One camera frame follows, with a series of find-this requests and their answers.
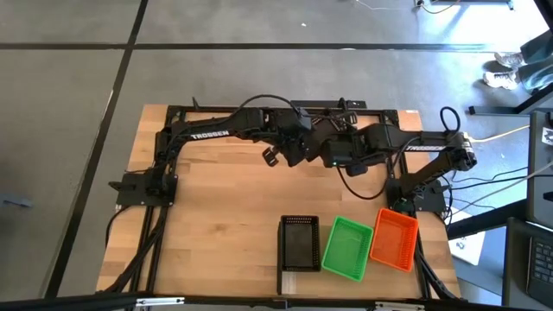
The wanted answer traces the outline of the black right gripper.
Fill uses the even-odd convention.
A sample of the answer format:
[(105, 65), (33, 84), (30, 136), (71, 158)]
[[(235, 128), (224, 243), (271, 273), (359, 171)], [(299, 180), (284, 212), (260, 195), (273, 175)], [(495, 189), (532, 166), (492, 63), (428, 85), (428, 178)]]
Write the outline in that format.
[(328, 130), (314, 130), (302, 137), (305, 160), (320, 157), (325, 168), (344, 168), (350, 177), (365, 174), (375, 161), (362, 153), (362, 148), (350, 140), (330, 139)]

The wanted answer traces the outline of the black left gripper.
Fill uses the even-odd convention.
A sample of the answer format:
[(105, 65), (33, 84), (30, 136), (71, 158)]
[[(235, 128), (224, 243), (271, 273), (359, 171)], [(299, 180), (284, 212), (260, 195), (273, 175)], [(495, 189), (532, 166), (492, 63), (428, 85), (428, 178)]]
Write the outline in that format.
[(278, 154), (284, 157), (289, 167), (296, 166), (306, 158), (302, 133), (299, 135), (287, 136), (277, 132), (263, 132), (262, 141), (270, 145), (269, 148), (262, 152), (263, 159), (270, 167), (274, 167), (278, 164)]

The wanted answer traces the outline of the black bar with knob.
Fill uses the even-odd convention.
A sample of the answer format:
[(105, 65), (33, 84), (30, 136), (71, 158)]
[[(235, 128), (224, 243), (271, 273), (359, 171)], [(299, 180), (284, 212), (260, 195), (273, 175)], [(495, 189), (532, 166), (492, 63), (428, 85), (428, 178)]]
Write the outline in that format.
[(352, 109), (365, 109), (366, 102), (362, 100), (291, 100), (294, 106), (313, 109), (338, 109), (338, 110), (352, 110)]

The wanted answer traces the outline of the black diagonal desk leg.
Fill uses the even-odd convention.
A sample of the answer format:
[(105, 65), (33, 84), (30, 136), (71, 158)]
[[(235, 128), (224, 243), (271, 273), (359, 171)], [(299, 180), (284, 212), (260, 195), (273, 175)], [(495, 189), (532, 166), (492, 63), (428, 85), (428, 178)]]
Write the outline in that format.
[(509, 218), (526, 220), (527, 199), (454, 222), (448, 228), (448, 240), (505, 226)]

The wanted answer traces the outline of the white printed sheet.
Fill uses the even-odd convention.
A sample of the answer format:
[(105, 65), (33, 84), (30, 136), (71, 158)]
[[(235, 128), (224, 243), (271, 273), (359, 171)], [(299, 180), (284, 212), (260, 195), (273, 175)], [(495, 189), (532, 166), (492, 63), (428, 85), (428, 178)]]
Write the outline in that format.
[[(451, 213), (452, 216), (448, 216), (447, 218), (447, 232), (451, 231), (453, 223), (470, 218), (468, 213), (460, 212), (454, 206), (451, 207)], [(465, 263), (470, 263), (474, 266), (478, 265), (485, 236), (485, 232), (478, 232), (465, 237), (450, 239), (448, 245), (451, 254)]]

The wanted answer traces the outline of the black case with sticker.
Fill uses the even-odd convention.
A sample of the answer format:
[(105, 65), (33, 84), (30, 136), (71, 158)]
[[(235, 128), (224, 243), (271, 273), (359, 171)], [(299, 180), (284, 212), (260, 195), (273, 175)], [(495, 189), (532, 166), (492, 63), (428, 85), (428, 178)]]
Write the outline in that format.
[(527, 219), (553, 230), (553, 120), (545, 112), (531, 114), (529, 147), (530, 173), (551, 165), (527, 181)]

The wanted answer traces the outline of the black laptop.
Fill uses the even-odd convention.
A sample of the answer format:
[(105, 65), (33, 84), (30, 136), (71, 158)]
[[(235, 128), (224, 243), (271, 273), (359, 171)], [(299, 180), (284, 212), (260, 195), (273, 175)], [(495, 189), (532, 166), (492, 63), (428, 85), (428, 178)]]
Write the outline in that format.
[(508, 219), (501, 304), (553, 311), (552, 230)]

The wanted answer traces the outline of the black crossbeam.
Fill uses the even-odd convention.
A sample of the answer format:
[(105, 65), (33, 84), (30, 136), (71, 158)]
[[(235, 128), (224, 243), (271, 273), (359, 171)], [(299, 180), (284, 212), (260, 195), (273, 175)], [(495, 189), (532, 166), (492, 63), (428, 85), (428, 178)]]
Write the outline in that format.
[(93, 295), (64, 296), (20, 301), (0, 301), (0, 311), (114, 311), (135, 308), (138, 298), (184, 297), (185, 303), (179, 305), (238, 305), (267, 307), (273, 309), (289, 308), (362, 308), (374, 310), (376, 301), (397, 301), (424, 305), (426, 311), (538, 311), (531, 309), (509, 308), (494, 305), (471, 303), (459, 299), (315, 299), (315, 298), (251, 298), (219, 296), (171, 296), (151, 295), (147, 292), (107, 293)]

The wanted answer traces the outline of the silver metal bracket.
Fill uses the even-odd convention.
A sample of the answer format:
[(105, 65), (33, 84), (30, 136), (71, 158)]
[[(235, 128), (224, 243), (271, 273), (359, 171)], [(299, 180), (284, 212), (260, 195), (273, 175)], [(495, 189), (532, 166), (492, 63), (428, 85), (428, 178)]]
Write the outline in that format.
[(424, 305), (397, 301), (376, 301), (374, 311), (426, 311)]
[(138, 298), (136, 300), (136, 308), (157, 307), (157, 306), (171, 306), (184, 304), (184, 297), (150, 297), (150, 298)]

